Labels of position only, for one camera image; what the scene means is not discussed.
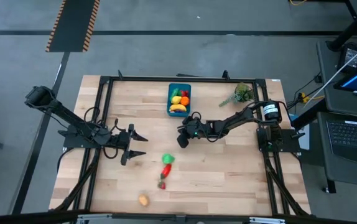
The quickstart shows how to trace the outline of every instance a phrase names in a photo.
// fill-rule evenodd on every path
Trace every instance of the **blue container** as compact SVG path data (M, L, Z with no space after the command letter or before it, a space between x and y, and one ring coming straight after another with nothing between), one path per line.
M178 88L179 90L188 90L188 98L190 99L190 104L186 106L187 112L186 113L171 113L169 111L170 106L172 106L172 102L170 102L170 97L172 96L173 90ZM191 85L189 84L180 84L180 83L171 83L169 84L169 94L167 95L167 114L169 116L178 116L178 117L187 117L191 111Z

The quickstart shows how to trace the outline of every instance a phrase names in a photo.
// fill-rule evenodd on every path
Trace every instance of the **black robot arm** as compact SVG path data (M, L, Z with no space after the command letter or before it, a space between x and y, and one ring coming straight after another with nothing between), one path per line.
M260 120L253 116L254 111L261 107L264 108L265 120ZM230 130L248 122L270 126L272 130L279 132L279 123L281 121L282 116L279 102L272 100L253 102L229 118L224 120L209 120L206 123L201 122L200 113L194 112L183 120L182 126L178 127L180 136L177 138L177 141L182 148L188 145L188 139L190 138L207 138L210 142L215 142L217 139L226 136ZM279 139L279 133L273 132L273 134Z
M112 134L108 127L94 122L86 122L64 107L55 98L53 91L45 86L35 86L26 96L25 104L44 113L53 113L70 124L67 131L59 131L65 137L64 147L113 147L121 149L123 150L121 158L123 166L126 165L128 159L145 154L145 152L129 150L130 139L148 141L136 133L133 124L129 125L127 131L120 129L119 134Z

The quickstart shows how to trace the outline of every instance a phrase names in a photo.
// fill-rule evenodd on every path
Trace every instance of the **wooden tabletop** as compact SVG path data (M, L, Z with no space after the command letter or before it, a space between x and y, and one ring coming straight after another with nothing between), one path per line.
M74 110L78 116L83 117L94 105L99 80L97 75L83 77ZM269 98L285 101L281 82L266 82ZM200 112L203 121L225 119L246 105L229 103L218 107L232 94L235 83L188 84L192 86L192 112ZM127 129L133 123L137 133L149 142L132 140L131 149L147 154L131 159L126 166L120 165L121 151L117 159L112 160L100 155L91 211L271 215L264 162L257 146L257 124L246 123L215 143L190 139L190 144L182 149L176 141L179 135L176 127L183 118L173 118L166 113L168 86L169 82L113 83L107 124L111 127L119 118L118 127ZM289 128L288 120L283 114L282 128ZM115 149L107 149L107 153L113 155ZM175 162L166 178L166 189L161 190L157 184L165 153L172 154ZM82 159L83 149L75 149L62 159L50 208L58 206L75 186ZM300 206L310 212L299 162L289 153L280 153L280 159L286 187ZM84 207L86 192L87 186L80 208ZM140 194L148 195L148 207L139 204ZM282 211L277 188L276 197Z

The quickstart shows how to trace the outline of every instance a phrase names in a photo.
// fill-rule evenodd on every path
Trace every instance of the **white cable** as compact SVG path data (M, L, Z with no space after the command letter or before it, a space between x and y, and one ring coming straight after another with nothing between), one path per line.
M303 108L305 108L305 107L308 105L308 103L311 102L311 100L315 98L315 96L317 96L325 87L327 87L327 85L328 85L354 58L356 58L356 57L357 57L357 54L354 55L354 57L352 57L347 63L345 63L345 65L342 66L342 67L332 76L332 78L329 79L329 80L326 82L326 84L324 84L324 86L322 86L322 88L319 89L319 90L316 92L316 94L314 94L314 95L311 97L311 99L308 100L308 102L304 105Z

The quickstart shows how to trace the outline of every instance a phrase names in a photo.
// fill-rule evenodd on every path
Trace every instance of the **small potato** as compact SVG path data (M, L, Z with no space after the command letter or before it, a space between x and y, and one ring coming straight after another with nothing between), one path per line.
M142 206L146 207L149 204L148 196L142 194L139 196L139 202Z

